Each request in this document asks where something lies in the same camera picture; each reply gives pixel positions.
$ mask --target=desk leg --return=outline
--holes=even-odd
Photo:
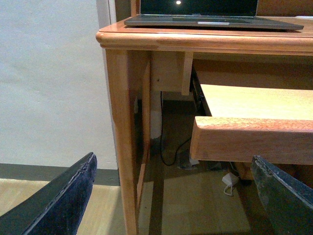
[[[150,75],[150,52],[106,50],[115,142],[127,235],[138,234],[134,100]]]

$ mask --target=laptop screen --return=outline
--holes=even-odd
[[[258,0],[141,0],[141,14],[255,16]]]

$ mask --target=desk top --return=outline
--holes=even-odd
[[[299,31],[136,28],[120,21],[99,30],[101,47],[244,54],[313,55],[313,20],[293,17],[268,19],[304,25]]]

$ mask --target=white cable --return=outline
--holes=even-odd
[[[233,185],[227,185],[225,188],[224,188],[224,193],[227,195],[227,196],[230,196],[230,197],[233,197]]]
[[[231,168],[233,168],[233,170],[236,171],[236,172],[239,174],[239,172],[238,172],[237,170],[235,170],[235,168],[234,168],[234,166],[233,166],[233,163],[231,163],[231,162],[229,162],[229,163],[230,163],[230,165],[231,165]]]

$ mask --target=laptop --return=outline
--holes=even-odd
[[[256,17],[258,0],[141,0],[129,26],[191,26],[301,30],[302,25]]]

